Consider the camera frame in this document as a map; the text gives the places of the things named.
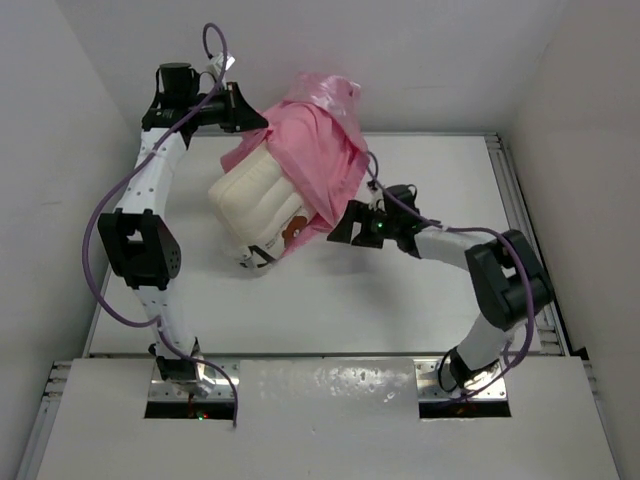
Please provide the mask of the pink satin pillowcase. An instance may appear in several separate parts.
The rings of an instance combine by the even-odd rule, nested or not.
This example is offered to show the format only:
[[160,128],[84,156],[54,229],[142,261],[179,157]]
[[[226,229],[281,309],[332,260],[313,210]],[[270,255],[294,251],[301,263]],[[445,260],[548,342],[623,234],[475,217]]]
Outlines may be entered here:
[[360,85],[346,77],[301,72],[285,97],[263,112],[268,127],[243,134],[239,146],[220,159],[229,172],[257,147],[266,147],[315,210],[286,255],[334,228],[359,190],[368,165],[359,98]]

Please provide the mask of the cream pillow with bear print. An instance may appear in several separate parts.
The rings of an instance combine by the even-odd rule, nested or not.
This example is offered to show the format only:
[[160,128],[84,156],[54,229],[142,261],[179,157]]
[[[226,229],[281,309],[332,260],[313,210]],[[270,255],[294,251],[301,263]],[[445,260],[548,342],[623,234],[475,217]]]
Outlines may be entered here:
[[272,268],[316,215],[264,146],[218,179],[208,197],[230,256],[256,275]]

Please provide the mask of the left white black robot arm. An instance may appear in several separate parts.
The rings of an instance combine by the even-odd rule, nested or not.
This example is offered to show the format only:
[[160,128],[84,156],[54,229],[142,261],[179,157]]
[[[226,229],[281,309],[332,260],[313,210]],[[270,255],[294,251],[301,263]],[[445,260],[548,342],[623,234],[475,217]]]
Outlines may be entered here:
[[166,204],[179,162],[197,130],[218,126],[226,133],[266,127],[267,121],[242,96],[238,85],[212,68],[212,90],[188,63],[165,63],[155,75],[153,101],[141,120],[141,144],[132,176],[113,211],[97,218],[97,230],[112,272],[134,293],[154,341],[150,352],[163,380],[183,388],[207,389],[215,382],[197,337],[183,319],[174,294],[182,252],[165,222]]

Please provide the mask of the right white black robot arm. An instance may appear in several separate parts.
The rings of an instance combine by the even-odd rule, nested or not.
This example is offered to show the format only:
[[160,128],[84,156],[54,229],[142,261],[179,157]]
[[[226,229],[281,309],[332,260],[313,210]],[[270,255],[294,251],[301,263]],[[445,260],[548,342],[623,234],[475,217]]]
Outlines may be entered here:
[[371,202],[349,201],[327,239],[375,249],[392,241],[414,258],[469,274],[479,315],[437,370],[442,391],[464,392],[478,375],[498,364],[516,330],[530,327],[536,314],[554,301],[550,278],[522,232],[508,230],[485,239],[476,229],[446,228],[421,216],[415,186],[379,188],[370,182],[368,187]]

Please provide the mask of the white foam front board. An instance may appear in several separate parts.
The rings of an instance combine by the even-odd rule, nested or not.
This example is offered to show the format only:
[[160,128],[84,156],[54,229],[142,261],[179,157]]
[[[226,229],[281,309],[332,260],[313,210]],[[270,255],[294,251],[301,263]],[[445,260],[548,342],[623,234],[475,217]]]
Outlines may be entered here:
[[248,360],[236,422],[145,417],[152,363],[73,363],[42,479],[613,479],[582,363],[532,357],[507,418],[419,416],[406,359]]

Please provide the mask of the right aluminium frame rail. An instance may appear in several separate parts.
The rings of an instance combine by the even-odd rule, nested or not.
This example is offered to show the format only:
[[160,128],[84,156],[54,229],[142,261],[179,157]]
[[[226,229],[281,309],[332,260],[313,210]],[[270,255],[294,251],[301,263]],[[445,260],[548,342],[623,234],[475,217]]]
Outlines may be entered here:
[[[484,138],[508,225],[524,234],[545,266],[511,153],[497,134],[487,134]],[[568,356],[571,353],[556,300],[539,312],[536,325],[543,355]]]

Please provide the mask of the aluminium frame rail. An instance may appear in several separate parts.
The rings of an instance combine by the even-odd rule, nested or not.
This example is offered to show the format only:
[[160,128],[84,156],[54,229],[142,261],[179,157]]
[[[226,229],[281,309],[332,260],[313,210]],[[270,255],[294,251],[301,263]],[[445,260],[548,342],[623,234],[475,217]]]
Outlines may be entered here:
[[[508,225],[524,234],[545,266],[511,153],[497,134],[487,134],[484,138]],[[536,325],[543,355],[568,356],[571,353],[556,300],[539,312]]]
[[36,479],[69,377],[70,361],[54,362],[41,397],[27,445],[19,465],[17,480]]

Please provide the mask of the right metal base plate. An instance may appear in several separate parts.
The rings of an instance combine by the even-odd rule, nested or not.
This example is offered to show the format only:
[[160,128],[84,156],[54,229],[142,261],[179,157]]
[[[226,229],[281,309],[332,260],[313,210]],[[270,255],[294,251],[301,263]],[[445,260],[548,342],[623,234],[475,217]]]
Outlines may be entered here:
[[418,400],[420,403],[437,403],[467,396],[470,402],[506,402],[507,388],[503,378],[501,365],[497,364],[488,370],[481,371],[459,387],[449,372],[449,361],[440,368],[440,357],[414,359]]

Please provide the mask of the metal base plate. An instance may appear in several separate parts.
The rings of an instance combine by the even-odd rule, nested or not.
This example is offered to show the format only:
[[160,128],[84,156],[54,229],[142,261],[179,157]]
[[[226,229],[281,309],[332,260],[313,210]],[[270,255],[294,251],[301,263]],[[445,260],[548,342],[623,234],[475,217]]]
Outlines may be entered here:
[[229,402],[235,400],[232,386],[239,385],[236,372],[230,372],[227,380],[220,372],[200,365],[195,380],[164,380],[155,367],[150,380],[149,402],[186,402],[189,396],[198,402]]
[[507,388],[503,378],[501,365],[497,364],[488,370],[481,371],[459,387],[449,372],[449,361],[440,368],[440,357],[414,359],[418,400],[420,403],[437,403],[467,396],[470,402],[506,402]]

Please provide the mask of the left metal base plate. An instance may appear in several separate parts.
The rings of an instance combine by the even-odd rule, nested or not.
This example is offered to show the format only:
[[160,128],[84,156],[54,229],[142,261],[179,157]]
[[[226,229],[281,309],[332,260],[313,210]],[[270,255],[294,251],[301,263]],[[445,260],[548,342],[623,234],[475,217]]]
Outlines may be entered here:
[[186,402],[189,396],[198,402],[229,402],[235,400],[232,386],[239,385],[236,372],[230,372],[227,380],[220,372],[200,365],[195,380],[164,380],[155,367],[150,380],[149,402]]

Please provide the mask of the left aluminium frame rail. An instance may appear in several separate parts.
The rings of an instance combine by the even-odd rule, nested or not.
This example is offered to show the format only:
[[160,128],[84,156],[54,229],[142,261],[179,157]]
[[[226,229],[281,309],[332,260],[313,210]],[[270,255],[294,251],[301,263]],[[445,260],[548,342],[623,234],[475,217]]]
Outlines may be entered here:
[[70,361],[54,362],[41,397],[27,445],[19,465],[17,480],[36,479],[69,377]]

